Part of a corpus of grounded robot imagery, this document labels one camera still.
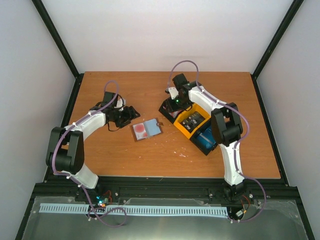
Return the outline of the brown leather card holder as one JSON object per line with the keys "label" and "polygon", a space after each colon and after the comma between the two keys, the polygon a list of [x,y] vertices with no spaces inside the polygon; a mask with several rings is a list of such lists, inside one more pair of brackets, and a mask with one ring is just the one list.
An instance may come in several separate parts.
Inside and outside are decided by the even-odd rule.
{"label": "brown leather card holder", "polygon": [[[152,138],[154,136],[157,136],[157,135],[160,135],[160,134],[163,133],[163,130],[162,130],[163,123],[160,122],[157,118],[153,118],[153,119],[150,119],[150,120],[147,120],[147,121],[143,121],[143,122],[140,122],[140,123],[144,124],[145,129],[146,129],[147,134],[148,134],[148,137],[145,138],[145,139],[142,139],[142,140],[146,140],[146,139]],[[142,140],[136,140],[136,137],[135,137],[135,134],[134,134],[134,130],[133,130],[133,125],[130,127],[130,129],[132,131],[132,136],[134,138],[134,141],[135,142],[142,141]]]}

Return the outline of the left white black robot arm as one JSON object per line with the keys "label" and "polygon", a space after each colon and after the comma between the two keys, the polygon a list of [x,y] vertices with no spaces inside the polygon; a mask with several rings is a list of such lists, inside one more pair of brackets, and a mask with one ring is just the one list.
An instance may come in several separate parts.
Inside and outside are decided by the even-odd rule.
{"label": "left white black robot arm", "polygon": [[51,130],[46,165],[55,175],[65,176],[79,187],[87,188],[86,195],[92,201],[101,200],[104,188],[97,184],[99,177],[85,165],[84,141],[110,122],[121,129],[138,117],[140,114],[133,106],[127,106],[121,95],[106,91],[103,100],[91,107],[84,117]]}

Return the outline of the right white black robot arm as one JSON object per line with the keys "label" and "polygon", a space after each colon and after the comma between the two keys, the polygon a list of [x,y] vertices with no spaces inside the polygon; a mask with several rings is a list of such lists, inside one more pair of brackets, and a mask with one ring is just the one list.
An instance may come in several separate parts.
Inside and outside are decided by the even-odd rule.
{"label": "right white black robot arm", "polygon": [[221,149],[224,165],[224,195],[228,201],[244,191],[244,177],[238,141],[243,133],[238,107],[209,93],[197,81],[189,82],[184,74],[176,75],[170,96],[159,108],[161,112],[202,153]]}

